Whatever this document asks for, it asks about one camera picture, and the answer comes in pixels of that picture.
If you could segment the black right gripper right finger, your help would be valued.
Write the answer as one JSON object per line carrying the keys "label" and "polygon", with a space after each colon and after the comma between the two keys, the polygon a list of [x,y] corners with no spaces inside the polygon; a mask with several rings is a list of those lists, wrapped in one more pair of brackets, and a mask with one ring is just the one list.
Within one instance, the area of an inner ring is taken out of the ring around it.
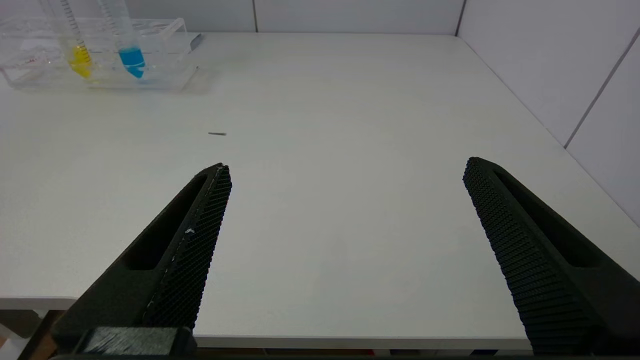
{"label": "black right gripper right finger", "polygon": [[637,357],[640,283],[498,164],[462,176],[535,356]]}

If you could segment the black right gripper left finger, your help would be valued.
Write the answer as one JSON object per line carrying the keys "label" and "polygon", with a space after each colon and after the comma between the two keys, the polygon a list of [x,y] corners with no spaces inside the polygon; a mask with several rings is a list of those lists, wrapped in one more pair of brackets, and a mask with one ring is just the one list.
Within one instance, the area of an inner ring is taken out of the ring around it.
{"label": "black right gripper left finger", "polygon": [[57,348],[99,327],[193,330],[232,188],[221,162],[197,173],[58,319]]}

